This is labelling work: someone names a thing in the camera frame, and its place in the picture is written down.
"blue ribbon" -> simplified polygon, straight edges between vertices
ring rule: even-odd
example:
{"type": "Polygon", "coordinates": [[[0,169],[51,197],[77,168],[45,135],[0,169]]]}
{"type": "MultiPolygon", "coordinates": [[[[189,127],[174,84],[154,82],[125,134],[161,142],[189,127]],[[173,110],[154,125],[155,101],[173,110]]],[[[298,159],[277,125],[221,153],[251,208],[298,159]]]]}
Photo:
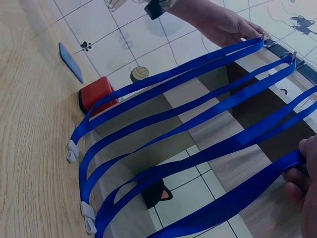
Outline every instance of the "blue ribbon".
{"type": "MultiPolygon", "coordinates": [[[[124,158],[128,155],[136,153],[139,150],[141,150],[147,146],[150,146],[158,141],[161,141],[161,140],[166,139],[168,137],[171,137],[173,135],[182,133],[182,132],[187,131],[187,130],[189,130],[189,129],[191,129],[191,128],[193,128],[193,127],[195,127],[195,126],[197,126],[205,121],[208,121],[209,119],[217,116],[218,114],[230,109],[231,107],[233,107],[235,105],[240,104],[241,102],[245,101],[246,99],[251,98],[255,94],[265,90],[269,86],[275,84],[276,82],[280,81],[284,77],[290,75],[295,69],[296,62],[295,62],[295,60],[292,59],[292,57],[286,57],[286,58],[284,58],[284,60],[285,60],[285,62],[288,62],[291,64],[288,67],[282,69],[281,71],[275,73],[274,75],[271,75],[271,76],[267,77],[266,79],[263,79],[259,82],[256,82],[255,84],[246,87],[242,91],[232,95],[231,97],[223,100],[222,102],[219,102],[218,104],[214,105],[213,107],[206,110],[205,112],[192,118],[191,120],[180,125],[179,127],[165,133],[164,135],[157,137],[156,139],[150,141],[149,143],[145,144],[144,146],[140,147],[139,149],[137,149],[131,153],[127,153],[127,154],[118,156],[110,161],[103,163],[99,167],[97,167],[96,170],[92,173],[92,175],[88,178],[88,180],[86,182],[84,182],[84,180],[80,181],[80,182],[84,183],[84,185],[81,184],[82,201],[89,203],[89,196],[90,196],[90,193],[91,193],[94,185],[99,180],[99,178],[101,178],[101,176],[117,161],[121,160],[122,158],[124,158]]],[[[98,151],[100,151],[101,149],[103,149],[102,144],[99,144],[99,145],[95,144],[94,148],[92,150],[90,150],[90,153],[91,153],[90,158],[93,158],[94,155],[98,151]]]]}
{"type": "Polygon", "coordinates": [[[151,98],[156,97],[157,95],[166,92],[184,82],[187,82],[203,73],[206,73],[208,71],[211,71],[215,68],[224,66],[229,64],[230,62],[233,62],[235,60],[238,60],[244,56],[247,56],[251,53],[254,53],[261,49],[264,45],[264,41],[260,38],[248,40],[245,42],[238,43],[236,45],[232,45],[226,48],[222,48],[218,51],[209,53],[207,55],[204,55],[202,57],[199,57],[197,59],[191,60],[177,68],[174,68],[170,71],[160,73],[158,75],[155,75],[153,77],[147,78],[145,80],[139,81],[137,83],[128,85],[122,89],[119,89],[118,91],[112,92],[111,94],[107,95],[104,98],[101,98],[98,100],[93,108],[87,113],[85,118],[82,120],[82,122],[76,127],[74,130],[71,140],[75,144],[78,143],[81,137],[86,135],[88,132],[95,129],[97,126],[105,123],[109,119],[123,113],[126,110],[131,109],[132,107],[143,103],[146,100],[149,100],[151,98]],[[156,83],[162,82],[166,79],[172,78],[176,75],[179,75],[181,73],[184,73],[174,79],[171,79],[155,88],[152,88],[148,91],[145,91],[134,98],[124,101],[121,104],[117,105],[116,107],[113,107],[106,111],[105,113],[99,115],[98,117],[92,119],[89,121],[92,111],[101,106],[102,104],[105,104],[107,102],[110,102],[114,99],[117,99],[119,97],[128,95],[129,93],[133,93],[137,90],[140,90],[142,88],[154,85],[156,83]]]}
{"type": "Polygon", "coordinates": [[[228,85],[225,85],[221,88],[218,88],[212,92],[207,93],[206,95],[197,98],[189,103],[186,103],[180,107],[168,110],[166,112],[162,112],[144,119],[141,119],[135,123],[132,123],[118,131],[116,131],[115,133],[108,135],[106,137],[104,137],[103,139],[101,139],[100,141],[98,141],[96,144],[94,144],[85,154],[80,166],[79,166],[79,185],[80,185],[80,194],[81,197],[83,198],[82,194],[84,192],[84,184],[87,181],[87,169],[89,166],[89,163],[91,162],[91,160],[93,159],[93,157],[99,153],[99,151],[101,151],[103,148],[105,148],[107,145],[111,144],[112,142],[125,137],[137,130],[140,130],[146,126],[149,125],[153,125],[155,123],[161,122],[163,120],[172,118],[176,115],[180,115],[184,112],[187,112],[205,102],[207,102],[208,100],[215,98],[225,92],[228,92],[248,81],[250,81],[251,79],[253,79],[256,75],[266,72],[272,68],[277,67],[280,64],[283,63],[288,63],[290,61],[290,58],[283,58],[280,59],[276,62],[273,62],[271,64],[265,65],[261,68],[258,68],[256,70],[254,70],[253,72],[247,74],[246,76],[242,77],[239,80],[236,80],[228,85]]]}
{"type": "Polygon", "coordinates": [[[283,172],[304,164],[306,159],[297,150],[270,164],[236,188],[191,215],[148,236],[174,238],[195,234],[219,225],[237,215],[256,200],[283,172]]]}
{"type": "MultiPolygon", "coordinates": [[[[261,122],[258,122],[257,124],[249,127],[248,129],[222,142],[219,142],[209,147],[208,149],[205,149],[187,159],[184,159],[182,161],[171,162],[171,163],[160,165],[160,166],[155,166],[153,168],[148,169],[147,171],[143,173],[140,173],[139,175],[135,176],[133,179],[131,179],[130,181],[128,181],[127,183],[123,185],[126,185],[133,181],[138,181],[142,178],[146,178],[146,179],[142,180],[131,191],[129,191],[125,196],[123,196],[118,202],[116,202],[113,205],[115,195],[117,194],[117,192],[123,185],[117,188],[116,190],[114,190],[106,198],[106,200],[102,204],[100,211],[97,215],[96,238],[102,237],[102,234],[105,228],[107,227],[107,225],[110,223],[110,221],[134,196],[142,192],[144,189],[146,189],[147,187],[149,187],[151,184],[155,183],[156,181],[162,178],[165,178],[169,175],[180,172],[182,170],[191,168],[200,163],[204,163],[204,162],[219,158],[221,156],[239,151],[241,149],[247,148],[254,144],[260,143],[266,139],[271,138],[272,136],[277,135],[278,133],[284,131],[285,129],[291,127],[295,123],[301,121],[303,118],[307,117],[309,114],[311,114],[313,111],[317,109],[317,103],[314,103],[309,108],[294,115],[292,118],[284,122],[282,125],[276,127],[275,129],[253,139],[256,135],[261,134],[263,131],[266,131],[269,127],[274,127],[279,121],[281,121],[289,113],[289,109],[294,108],[299,102],[301,102],[304,96],[307,97],[308,95],[314,93],[315,91],[317,91],[317,86],[306,91],[305,93],[297,97],[294,101],[292,101],[290,104],[286,105],[281,110],[265,118],[261,122]],[[246,144],[244,145],[241,144],[241,139],[244,139],[242,141],[245,141],[246,144]]],[[[247,207],[250,203],[252,203],[285,170],[287,170],[288,168],[292,166],[301,164],[303,162],[304,162],[304,159],[297,152],[294,152],[293,154],[283,157],[281,160],[274,162],[272,165],[266,167],[264,170],[262,170],[255,176],[251,177],[249,180],[247,180],[246,182],[244,182],[243,184],[241,184],[240,186],[238,186],[231,192],[227,193],[225,197],[223,196],[219,198],[218,200],[216,200],[218,202],[212,203],[213,205],[209,204],[211,207],[210,209],[214,209],[215,207],[217,207],[218,210],[216,210],[216,212],[214,213],[206,212],[207,208],[205,207],[205,208],[202,208],[202,211],[200,211],[199,213],[193,213],[188,216],[190,218],[193,218],[197,214],[199,215],[206,214],[206,216],[209,215],[210,217],[208,217],[207,220],[208,221],[211,220],[215,222],[208,223],[208,227],[200,226],[199,224],[202,225],[203,223],[198,222],[197,223],[198,225],[190,230],[183,229],[184,228],[183,225],[181,225],[181,229],[180,228],[175,229],[174,227],[179,226],[181,222],[186,222],[189,220],[189,218],[186,217],[176,222],[175,224],[171,224],[170,226],[164,228],[163,230],[158,231],[157,233],[149,237],[169,238],[169,237],[186,236],[186,235],[194,234],[194,233],[206,230],[208,228],[211,228],[213,226],[219,225],[222,222],[230,219],[234,215],[238,214],[238,212],[240,212],[245,207],[247,207]],[[237,194],[241,194],[240,197],[242,197],[242,200],[243,199],[245,200],[243,202],[239,200],[239,197],[237,197],[237,194]],[[165,231],[166,229],[170,229],[170,228],[174,229],[172,233],[165,231]]],[[[192,227],[191,226],[192,224],[193,223],[186,224],[186,227],[192,227]]]]}

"red box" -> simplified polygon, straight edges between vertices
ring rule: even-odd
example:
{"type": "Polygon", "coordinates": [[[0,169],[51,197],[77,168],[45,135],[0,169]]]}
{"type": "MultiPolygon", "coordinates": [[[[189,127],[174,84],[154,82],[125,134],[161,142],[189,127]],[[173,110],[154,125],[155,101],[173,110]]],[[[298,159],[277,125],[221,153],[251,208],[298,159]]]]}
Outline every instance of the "red box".
{"type": "MultiPolygon", "coordinates": [[[[100,98],[105,97],[113,91],[114,90],[109,83],[107,77],[102,77],[97,81],[82,88],[81,90],[79,90],[78,93],[79,107],[81,111],[86,115],[100,98]]],[[[117,104],[118,102],[119,100],[115,99],[111,102],[101,105],[93,111],[92,116],[102,112],[103,110],[111,107],[114,104],[117,104]]]]}

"wood grain surface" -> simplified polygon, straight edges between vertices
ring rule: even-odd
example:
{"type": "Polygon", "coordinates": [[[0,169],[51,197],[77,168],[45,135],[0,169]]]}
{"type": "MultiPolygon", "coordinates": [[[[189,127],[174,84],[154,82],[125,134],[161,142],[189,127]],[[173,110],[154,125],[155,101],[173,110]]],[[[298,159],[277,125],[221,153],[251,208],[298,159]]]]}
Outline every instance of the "wood grain surface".
{"type": "Polygon", "coordinates": [[[1,0],[0,35],[0,237],[89,237],[65,159],[82,85],[58,43],[73,49],[43,0],[1,0]]]}

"white plastic clip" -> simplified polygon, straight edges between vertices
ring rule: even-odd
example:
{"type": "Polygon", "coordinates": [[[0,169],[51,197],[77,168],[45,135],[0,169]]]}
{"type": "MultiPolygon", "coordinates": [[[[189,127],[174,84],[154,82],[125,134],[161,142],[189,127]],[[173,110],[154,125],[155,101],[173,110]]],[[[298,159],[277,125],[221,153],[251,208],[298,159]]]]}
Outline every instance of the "white plastic clip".
{"type": "Polygon", "coordinates": [[[70,163],[74,163],[79,157],[79,149],[72,140],[69,140],[67,144],[67,149],[68,153],[66,158],[70,163]]]}
{"type": "Polygon", "coordinates": [[[85,218],[85,228],[88,234],[94,235],[97,233],[95,226],[95,212],[92,206],[86,202],[80,202],[81,215],[85,218]]]}
{"type": "Polygon", "coordinates": [[[297,51],[294,51],[293,56],[292,56],[292,61],[294,61],[294,59],[296,58],[297,55],[297,51]]]}

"watch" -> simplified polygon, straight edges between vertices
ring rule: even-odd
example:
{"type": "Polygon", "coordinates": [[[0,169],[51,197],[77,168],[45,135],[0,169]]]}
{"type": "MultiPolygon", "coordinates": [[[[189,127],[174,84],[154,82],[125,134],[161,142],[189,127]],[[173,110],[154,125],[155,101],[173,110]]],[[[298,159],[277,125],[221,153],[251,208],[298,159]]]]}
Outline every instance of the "watch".
{"type": "Polygon", "coordinates": [[[144,8],[146,13],[152,20],[159,18],[166,9],[169,9],[175,5],[177,0],[147,0],[149,3],[144,8]]]}

